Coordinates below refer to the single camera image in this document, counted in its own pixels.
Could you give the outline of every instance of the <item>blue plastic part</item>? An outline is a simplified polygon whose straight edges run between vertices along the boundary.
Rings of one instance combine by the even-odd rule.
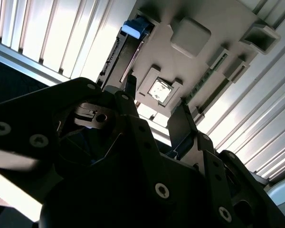
[[[140,39],[142,35],[148,33],[148,26],[149,22],[143,17],[140,17],[133,20],[127,20],[122,26],[122,31],[136,39]]]

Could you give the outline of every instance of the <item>screw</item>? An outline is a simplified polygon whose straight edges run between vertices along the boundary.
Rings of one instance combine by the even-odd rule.
[[[124,99],[126,99],[126,100],[129,100],[129,98],[126,96],[126,95],[122,95],[122,97],[124,98]]]
[[[5,123],[5,122],[0,122],[0,136],[4,136],[9,134],[11,131],[11,127]]]
[[[231,157],[231,158],[233,158],[233,159],[236,158],[236,157],[234,156],[234,154],[232,154],[232,153],[229,153],[228,155],[229,155],[229,157]]]
[[[48,138],[42,134],[35,134],[29,138],[29,143],[33,147],[43,148],[48,145]]]
[[[224,207],[219,207],[218,208],[219,214],[221,215],[221,217],[228,223],[230,223],[232,221],[232,217],[229,213],[229,211],[227,211],[226,208]]]
[[[155,185],[155,191],[157,195],[159,195],[163,199],[167,199],[170,195],[168,188],[162,183],[157,183]]]
[[[210,140],[210,138],[207,135],[204,134],[203,136],[204,136],[204,139]]]
[[[96,89],[95,85],[92,84],[87,84],[87,87],[89,87],[90,89]]]

